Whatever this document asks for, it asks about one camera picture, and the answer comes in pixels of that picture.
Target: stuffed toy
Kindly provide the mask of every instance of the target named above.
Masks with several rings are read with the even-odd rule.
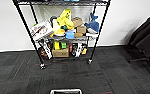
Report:
[[[59,18],[56,19],[58,24],[61,26],[67,26],[67,29],[73,30],[74,29],[74,24],[71,21],[71,10],[70,9],[65,9],[62,14],[60,15]]]
[[[89,33],[98,33],[99,32],[99,23],[95,21],[98,16],[94,16],[94,14],[90,13],[91,22],[85,23],[84,25],[87,27]]]

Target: white wall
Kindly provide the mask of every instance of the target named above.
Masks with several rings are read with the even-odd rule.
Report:
[[[93,7],[34,6],[38,21],[52,15],[59,16],[65,8],[70,8],[72,17],[78,16],[88,22]],[[28,26],[35,22],[28,6],[21,7]],[[96,15],[101,22],[104,7],[97,7]],[[150,0],[111,0],[111,5],[101,32],[98,46],[126,44],[133,31],[150,17]],[[0,52],[34,50],[20,16],[12,0],[0,0]]]

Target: gray carpet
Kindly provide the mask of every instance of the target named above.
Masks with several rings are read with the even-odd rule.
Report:
[[[47,61],[44,70],[35,51],[2,52],[0,94],[49,94],[52,89],[75,88],[83,94],[150,94],[147,63],[128,63],[132,54],[126,49],[98,47],[90,65],[85,59]]]

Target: caster wheel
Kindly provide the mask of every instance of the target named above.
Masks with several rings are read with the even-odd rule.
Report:
[[[42,69],[45,69],[45,64],[41,64],[40,67],[41,67],[41,68],[40,68],[41,70],[42,70]]]
[[[91,64],[92,63],[92,60],[88,60],[88,64]]]

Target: metal shelf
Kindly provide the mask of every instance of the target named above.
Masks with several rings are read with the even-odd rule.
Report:
[[[29,0],[16,0],[18,5],[30,5]],[[83,1],[62,1],[62,0],[52,0],[52,1],[31,1],[32,5],[48,5],[48,6],[106,6],[107,1],[102,0],[83,0]]]

